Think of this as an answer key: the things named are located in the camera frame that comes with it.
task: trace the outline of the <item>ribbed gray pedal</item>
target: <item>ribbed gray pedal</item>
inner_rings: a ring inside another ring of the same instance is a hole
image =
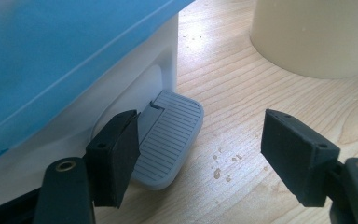
[[[199,103],[162,91],[138,118],[141,156],[132,178],[149,189],[168,187],[184,164],[202,119]]]

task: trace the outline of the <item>wooden surface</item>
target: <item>wooden surface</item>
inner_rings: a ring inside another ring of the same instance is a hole
[[[252,46],[254,1],[199,0],[180,13],[177,91],[205,109],[186,164],[165,190],[131,184],[98,223],[329,223],[304,208],[260,154],[266,108],[291,114],[358,157],[358,77],[323,80],[275,66]]]

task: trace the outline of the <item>blue lid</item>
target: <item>blue lid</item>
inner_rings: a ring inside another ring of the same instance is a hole
[[[0,1],[0,154],[191,1]]]

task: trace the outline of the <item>stain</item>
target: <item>stain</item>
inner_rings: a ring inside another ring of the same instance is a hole
[[[214,171],[213,176],[214,176],[215,179],[220,178],[220,169],[219,169],[219,168],[217,168],[217,169]]]

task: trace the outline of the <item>cylindrical container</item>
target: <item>cylindrical container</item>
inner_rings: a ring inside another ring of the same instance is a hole
[[[251,40],[288,71],[320,78],[358,75],[358,1],[258,0]]]

